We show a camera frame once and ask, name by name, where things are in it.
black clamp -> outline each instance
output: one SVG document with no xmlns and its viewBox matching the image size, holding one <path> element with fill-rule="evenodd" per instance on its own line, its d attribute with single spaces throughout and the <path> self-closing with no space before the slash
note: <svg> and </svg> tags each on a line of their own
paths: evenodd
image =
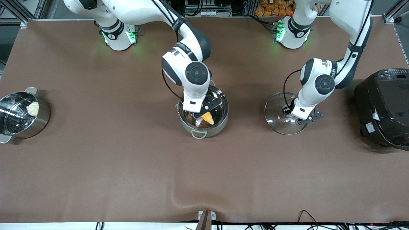
<svg viewBox="0 0 409 230">
<path fill-rule="evenodd" d="M 363 53 L 365 50 L 366 45 L 364 46 L 354 46 L 350 42 L 348 45 L 348 49 L 351 51 L 351 53 Z"/>
<path fill-rule="evenodd" d="M 186 22 L 185 18 L 178 17 L 176 21 L 172 24 L 173 31 L 178 32 L 178 30 L 180 29 L 184 22 Z"/>
<path fill-rule="evenodd" d="M 198 119 L 199 117 L 203 116 L 205 113 L 210 112 L 217 106 L 221 105 L 222 99 L 221 98 L 215 98 L 212 101 L 209 101 L 207 103 L 203 102 L 203 107 L 198 113 L 193 113 L 193 117 L 195 119 Z"/>
<path fill-rule="evenodd" d="M 325 117 L 325 114 L 318 112 L 318 113 L 315 113 L 315 114 L 313 114 L 313 115 L 310 115 L 310 116 L 307 118 L 307 120 L 298 119 L 297 123 L 298 123 L 299 125 L 302 125 L 302 124 L 306 124 L 306 123 L 310 123 L 310 122 L 314 122 L 314 121 L 323 119 L 324 117 Z"/>
</svg>

brown tablecloth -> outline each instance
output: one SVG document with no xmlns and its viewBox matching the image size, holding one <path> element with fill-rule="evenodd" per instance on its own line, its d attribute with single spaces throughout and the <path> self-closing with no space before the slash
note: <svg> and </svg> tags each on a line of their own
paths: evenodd
<svg viewBox="0 0 409 230">
<path fill-rule="evenodd" d="M 39 135 L 0 146 L 0 222 L 188 221 L 203 209 L 234 222 L 295 222 L 303 209 L 320 222 L 409 219 L 409 155 L 361 138 L 351 101 L 375 71 L 407 68 L 392 25 L 373 18 L 353 85 L 319 104 L 324 120 L 284 136 L 265 121 L 267 99 L 308 59 L 342 58 L 349 36 L 318 18 L 306 44 L 287 50 L 253 19 L 189 21 L 211 39 L 205 63 L 230 103 L 225 129 L 205 140 L 183 129 L 163 83 L 160 58 L 175 43 L 164 23 L 144 25 L 123 52 L 92 21 L 20 30 L 1 96 L 35 86 L 52 117 Z M 300 88 L 293 76 L 288 91 Z"/>
</svg>

black cable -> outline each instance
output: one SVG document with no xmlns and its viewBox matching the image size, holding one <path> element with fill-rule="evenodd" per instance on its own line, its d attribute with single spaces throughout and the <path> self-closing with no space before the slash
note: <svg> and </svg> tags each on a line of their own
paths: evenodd
<svg viewBox="0 0 409 230">
<path fill-rule="evenodd" d="M 176 20 L 173 18 L 169 8 L 165 6 L 166 3 L 164 3 L 163 1 L 160 1 L 160 2 L 162 3 L 162 6 L 165 7 L 166 11 L 168 12 L 169 17 L 172 19 L 173 22 L 171 22 L 171 24 L 172 25 L 175 24 Z M 175 31 L 175 33 L 176 33 L 176 42 L 178 42 L 179 41 L 179 30 Z"/>
<path fill-rule="evenodd" d="M 342 228 L 341 227 L 339 227 L 338 225 L 336 225 L 339 229 L 335 229 L 335 228 L 330 228 L 330 227 L 327 227 L 327 226 L 324 226 L 324 225 L 315 225 L 315 226 L 311 226 L 311 227 L 309 227 L 309 228 L 307 228 L 306 230 L 310 230 L 310 229 L 313 229 L 313 228 L 315 228 L 315 227 L 320 227 L 320 228 L 326 228 L 326 229 L 329 229 L 329 230 L 342 230 Z"/>
<path fill-rule="evenodd" d="M 273 23 L 263 21 L 263 20 L 261 20 L 260 18 L 258 18 L 257 16 L 252 16 L 252 15 L 249 15 L 249 14 L 246 14 L 246 15 L 243 15 L 243 16 L 244 16 L 244 17 L 251 17 L 252 19 L 258 21 L 259 23 L 261 23 L 261 25 L 262 25 L 266 30 L 268 30 L 268 31 L 270 31 L 270 32 L 279 32 L 279 30 L 273 30 L 273 29 L 270 29 L 270 28 L 268 28 L 268 27 L 266 26 L 266 25 L 273 25 Z"/>
<path fill-rule="evenodd" d="M 97 225 L 95 226 L 95 230 L 98 230 L 98 225 L 99 225 L 99 223 L 100 223 L 100 222 L 97 222 Z M 101 228 L 100 228 L 99 230 L 103 230 L 104 226 L 105 226 L 105 222 L 102 222 L 102 223 L 101 223 Z"/>
<path fill-rule="evenodd" d="M 196 10 L 196 12 L 194 13 L 194 14 L 188 14 L 188 13 L 186 13 L 186 15 L 188 15 L 188 16 L 196 16 L 196 15 L 198 15 L 198 14 L 200 14 L 200 12 L 202 11 L 202 9 L 203 9 L 203 0 L 198 0 L 198 8 L 197 8 L 197 10 Z"/>
<path fill-rule="evenodd" d="M 296 71 L 290 73 L 290 75 L 288 75 L 287 78 L 286 78 L 285 81 L 284 81 L 284 84 L 283 84 L 283 94 L 284 94 L 284 101 L 285 101 L 285 104 L 287 105 L 287 107 L 290 107 L 290 105 L 288 104 L 287 98 L 285 97 L 285 84 L 287 83 L 287 80 L 288 80 L 288 78 L 289 78 L 291 75 L 293 75 L 294 73 L 299 72 L 299 71 L 301 71 L 301 69 L 296 70 Z"/>
<path fill-rule="evenodd" d="M 172 18 L 173 22 L 169 19 L 169 17 L 165 14 L 165 12 L 163 12 L 163 10 L 159 7 L 159 5 L 156 4 L 156 2 L 155 2 L 154 0 L 151 0 L 151 1 L 152 1 L 152 2 L 155 4 L 155 6 L 162 12 L 162 14 L 165 16 L 165 18 L 169 21 L 169 23 L 170 23 L 171 25 L 173 25 L 173 24 L 175 23 L 175 19 L 172 17 L 172 15 L 171 15 L 169 9 L 168 9 L 165 5 L 163 5 L 164 3 L 161 1 L 162 6 L 166 8 L 166 10 L 167 10 L 169 16 Z M 178 34 L 177 31 L 176 31 L 176 41 L 177 41 L 177 42 L 179 41 L 179 34 Z M 163 70 L 162 70 L 162 78 L 163 78 L 163 81 L 165 82 L 166 86 L 168 87 L 168 89 L 169 89 L 175 96 L 177 96 L 179 99 L 182 99 L 182 98 L 181 98 L 179 95 L 177 95 L 177 94 L 171 89 L 171 87 L 168 85 L 168 82 L 167 82 L 166 79 L 165 79 L 165 75 L 164 75 Z"/>
<path fill-rule="evenodd" d="M 165 79 L 165 73 L 163 72 L 163 70 L 162 70 L 162 77 L 163 77 L 163 81 L 165 82 L 165 84 L 166 84 L 166 86 L 168 87 L 168 89 L 169 89 L 175 96 L 177 96 L 179 99 L 182 99 L 182 98 L 179 97 L 179 95 L 177 95 L 177 94 L 171 89 L 171 87 L 168 85 L 168 82 L 167 82 L 166 79 Z"/>
<path fill-rule="evenodd" d="M 162 14 L 163 14 L 163 16 L 165 16 L 165 18 L 168 20 L 168 22 L 170 23 L 170 24 L 173 24 L 172 23 L 172 21 L 169 19 L 169 17 L 165 14 L 165 12 L 163 12 L 163 10 L 156 4 L 156 2 L 155 2 L 155 0 L 151 0 L 154 4 L 155 4 L 155 6 L 162 12 Z"/>
<path fill-rule="evenodd" d="M 365 21 L 364 21 L 364 23 L 362 24 L 362 28 L 361 28 L 361 30 L 359 31 L 359 34 L 358 34 L 357 40 L 356 40 L 355 43 L 354 43 L 354 46 L 356 46 L 356 45 L 358 44 L 359 38 L 360 38 L 362 32 L 364 31 L 365 24 L 366 24 L 366 22 L 368 21 L 368 19 L 369 19 L 370 16 L 371 16 L 372 6 L 373 6 L 373 0 L 371 1 L 371 5 L 369 6 L 369 10 L 368 10 L 368 13 L 367 13 L 367 15 L 366 15 Z M 345 68 L 346 64 L 348 63 L 348 61 L 349 61 L 349 59 L 350 59 L 351 57 L 352 57 L 352 51 L 351 51 L 351 53 L 348 55 L 348 58 L 346 59 L 346 62 L 345 62 L 345 64 L 344 64 L 344 66 L 339 70 L 339 72 L 335 75 L 335 77 L 337 77 L 337 76 L 342 72 L 342 70 Z"/>
<path fill-rule="evenodd" d="M 315 218 L 314 218 L 313 216 L 311 216 L 311 214 L 310 214 L 307 210 L 301 210 L 301 212 L 298 214 L 297 223 L 300 223 L 300 219 L 301 219 L 301 216 L 303 215 L 303 213 L 307 213 L 307 214 L 310 216 L 311 220 L 314 221 L 314 222 L 315 222 L 315 225 L 317 226 L 317 229 L 316 229 L 316 230 L 318 230 L 318 223 L 317 223 L 317 221 L 315 220 Z"/>
<path fill-rule="evenodd" d="M 263 21 L 263 20 L 261 20 L 258 16 L 253 16 L 253 15 L 250 15 L 250 14 L 245 14 L 245 15 L 243 15 L 244 17 L 251 17 L 252 19 L 254 19 L 254 20 L 256 20 L 256 21 L 258 21 L 258 22 L 260 22 L 260 23 L 263 23 L 263 24 L 267 24 L 267 25 L 273 25 L 274 23 L 271 23 L 271 22 L 266 22 L 266 21 Z"/>
<path fill-rule="evenodd" d="M 249 225 L 247 228 L 245 228 L 244 230 L 247 230 L 247 229 L 251 229 L 251 230 L 254 230 L 253 228 L 252 228 L 252 225 Z"/>
</svg>

white sticker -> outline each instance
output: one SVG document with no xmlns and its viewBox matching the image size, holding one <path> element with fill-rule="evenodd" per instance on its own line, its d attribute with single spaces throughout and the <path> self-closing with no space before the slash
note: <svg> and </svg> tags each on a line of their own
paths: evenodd
<svg viewBox="0 0 409 230">
<path fill-rule="evenodd" d="M 366 130 L 368 131 L 368 133 L 373 133 L 373 132 L 376 131 L 375 128 L 373 127 L 372 122 L 365 124 L 365 127 L 366 127 Z"/>
</svg>

metal frame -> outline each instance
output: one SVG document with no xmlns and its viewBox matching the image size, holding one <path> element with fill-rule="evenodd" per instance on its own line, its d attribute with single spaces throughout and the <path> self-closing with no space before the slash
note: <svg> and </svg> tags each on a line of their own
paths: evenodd
<svg viewBox="0 0 409 230">
<path fill-rule="evenodd" d="M 18 0 L 0 0 L 0 3 L 16 18 L 0 18 L 0 25 L 16 26 L 21 25 L 25 27 L 28 20 L 39 19 L 44 16 L 44 9 L 51 0 L 39 0 L 36 11 L 32 14 L 22 3 Z"/>
<path fill-rule="evenodd" d="M 17 0 L 0 0 L 0 3 L 24 25 L 27 25 L 30 19 L 35 18 L 34 15 Z"/>
<path fill-rule="evenodd" d="M 384 22 L 386 24 L 391 24 L 394 22 L 394 17 L 397 13 L 409 2 L 409 0 L 398 0 L 395 5 L 382 15 Z"/>
</svg>

